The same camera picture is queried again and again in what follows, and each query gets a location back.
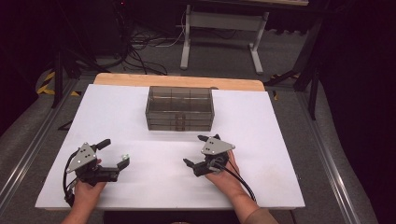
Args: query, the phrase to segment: clear plastic container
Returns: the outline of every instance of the clear plastic container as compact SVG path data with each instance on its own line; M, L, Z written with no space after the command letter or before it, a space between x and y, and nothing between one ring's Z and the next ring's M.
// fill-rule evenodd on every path
M146 107L149 130L210 131L214 117L209 88L149 88Z

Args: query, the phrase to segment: white board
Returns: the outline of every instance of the white board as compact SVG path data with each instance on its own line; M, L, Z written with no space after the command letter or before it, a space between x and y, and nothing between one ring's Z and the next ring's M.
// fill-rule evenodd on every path
M119 180L107 183L97 205L106 210L232 209L204 176L196 177L183 159L199 162L204 142L198 134L219 134L236 146L241 176L260 207L303 207L304 199L291 165L268 93L212 91L215 118L211 132L149 131L148 87L90 85L53 163L35 207L68 209L62 180L67 159L84 142L112 144L97 151L104 167L116 167L129 154L131 164ZM68 182L74 178L68 175Z

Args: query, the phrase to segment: wooden table edge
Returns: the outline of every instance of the wooden table edge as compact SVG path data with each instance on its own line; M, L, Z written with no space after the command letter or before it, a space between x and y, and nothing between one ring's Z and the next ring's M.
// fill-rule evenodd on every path
M259 80L217 78L217 77L172 77L155 75L135 75L100 73L93 84L116 86L174 86L174 87L216 87L229 91L265 91Z

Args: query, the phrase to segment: skin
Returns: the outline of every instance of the skin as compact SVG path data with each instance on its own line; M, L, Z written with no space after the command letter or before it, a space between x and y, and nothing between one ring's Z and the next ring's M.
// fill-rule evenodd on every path
M69 215L63 224L85 224L90 218L91 212L96 207L100 194L105 188L106 182L99 182L94 187L90 184L78 181L75 187L75 201Z
M228 151L230 156L227 163L227 169L239 173L233 152ZM261 209L263 216L260 217L260 223L275 224L274 217L268 209L260 208L250 196L243 190L241 183L227 172L221 172L217 175L208 174L206 178L210 180L222 193L230 200L236 215L241 223L245 223L248 217L255 211ZM95 187L78 181L75 188L75 201L69 215L62 222L63 224L85 224L90 218L91 212L99 201L100 194L105 188L106 182L99 182Z
M236 165L235 157L233 151L229 150L228 155L230 157L226 168L233 171L236 175L239 173L239 168ZM208 174L205 175L208 180L210 180L223 194L227 196L236 215L238 216L240 223L245 223L248 217L259 210L260 207L250 198L250 196L243 190L241 183L229 173L223 171L219 174ZM264 212L264 220L262 223L277 223L274 217L269 213L268 209L262 209Z

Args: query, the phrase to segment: black equipment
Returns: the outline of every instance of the black equipment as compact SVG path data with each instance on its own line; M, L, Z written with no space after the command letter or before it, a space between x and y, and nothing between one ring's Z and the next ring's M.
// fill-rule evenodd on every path
M122 156L122 161L117 164L116 168L102 167L98 164L96 150L101 150L110 144L110 139L92 146L84 143L70 156L64 169L64 199L70 206L73 206L74 203L73 187L77 184L77 179L92 186L98 182L117 182L120 171L129 165L128 155ZM66 186L66 175L73 171L76 172L76 179Z
M88 39L87 47L95 56L121 55L127 46L127 25L129 17L124 0L85 0L76 1L76 14L80 24L76 29Z
M205 154L205 160L194 164L192 161L183 159L186 165L194 171L196 176L206 175L214 172L220 172L228 162L228 150L234 149L235 146L220 140L218 134L213 137L198 135L199 140L206 142L202 148L202 154Z

